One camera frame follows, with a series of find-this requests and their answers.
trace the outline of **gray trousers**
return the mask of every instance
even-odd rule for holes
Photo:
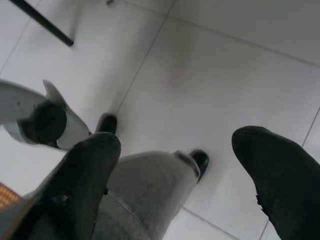
[[[161,240],[197,184],[199,168],[181,152],[124,157],[108,181],[93,240]]]

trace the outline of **black shoe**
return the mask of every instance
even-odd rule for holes
[[[238,129],[232,147],[280,238],[317,239],[320,165],[297,143],[263,127]]]
[[[105,113],[100,117],[95,132],[107,132],[116,134],[117,124],[118,121],[115,115],[111,113]]]
[[[199,169],[200,169],[200,175],[199,175],[199,179],[198,182],[200,182],[200,180],[202,179],[202,177],[204,176],[208,165],[209,165],[209,157],[208,155],[202,151],[202,150],[193,150],[190,153],[190,156],[195,160],[196,164],[198,165]]]

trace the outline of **white tile floor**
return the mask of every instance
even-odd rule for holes
[[[37,8],[75,35],[68,48],[2,0],[0,78],[42,93],[42,79],[52,81],[91,130],[101,113],[117,113],[123,155],[206,150],[208,172],[165,240],[278,240],[231,135],[265,126],[320,160],[320,5],[238,2],[40,0]],[[64,154],[0,133],[0,182],[21,195]]]

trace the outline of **metal pole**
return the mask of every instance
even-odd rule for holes
[[[67,37],[62,31],[60,31],[56,26],[54,26],[51,22],[49,22],[44,16],[42,16],[36,9],[34,9],[31,5],[29,5],[24,0],[9,0],[13,4],[15,4],[18,8],[28,14],[31,18],[36,20],[40,25],[42,25],[45,29],[47,29],[50,33],[55,35],[62,42],[67,44],[68,46],[72,46],[74,41]]]

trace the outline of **orange object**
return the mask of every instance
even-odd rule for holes
[[[18,194],[0,183],[0,210],[11,203],[18,201],[19,199],[20,196]]]

